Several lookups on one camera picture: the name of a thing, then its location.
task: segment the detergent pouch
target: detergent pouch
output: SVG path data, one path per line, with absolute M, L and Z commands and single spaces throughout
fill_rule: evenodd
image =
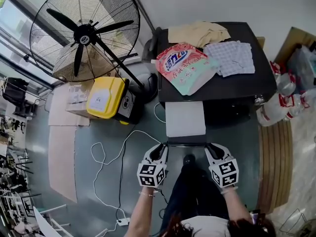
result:
M 191 96 L 217 72 L 218 62 L 187 43 L 174 45 L 156 59 L 156 69 L 182 94 Z

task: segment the shoe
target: shoe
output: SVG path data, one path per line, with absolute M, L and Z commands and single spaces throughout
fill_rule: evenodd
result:
M 186 155 L 183 158 L 183 165 L 195 164 L 195 162 L 196 162 L 196 157 L 194 155 Z

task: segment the forearm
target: forearm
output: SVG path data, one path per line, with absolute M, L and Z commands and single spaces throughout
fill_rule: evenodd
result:
M 229 219 L 237 221 L 239 219 L 245 219 L 252 223 L 250 213 L 247 208 L 241 202 L 236 190 L 233 187 L 223 188 L 224 198 L 226 201 Z
M 153 195 L 154 189 L 143 187 L 142 192 Z M 152 220 L 153 197 L 140 195 L 133 210 L 125 237 L 148 237 Z

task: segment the plaid cloth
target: plaid cloth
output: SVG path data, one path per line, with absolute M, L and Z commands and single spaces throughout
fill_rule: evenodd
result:
M 255 73 L 249 43 L 228 41 L 209 44 L 205 46 L 204 53 L 219 62 L 217 73 L 220 76 Z

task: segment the bracelet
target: bracelet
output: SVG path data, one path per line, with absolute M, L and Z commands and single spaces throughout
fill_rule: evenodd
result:
M 148 197 L 154 197 L 154 195 L 148 194 L 148 193 L 144 193 L 144 192 L 139 192 L 140 195 L 145 195 Z
M 228 192 L 231 191 L 231 190 L 237 190 L 237 189 L 238 189 L 238 186 L 233 186 L 233 187 L 231 187 L 230 189 L 227 189 L 227 190 L 222 191 L 221 194 L 224 195 L 224 194 L 228 193 Z

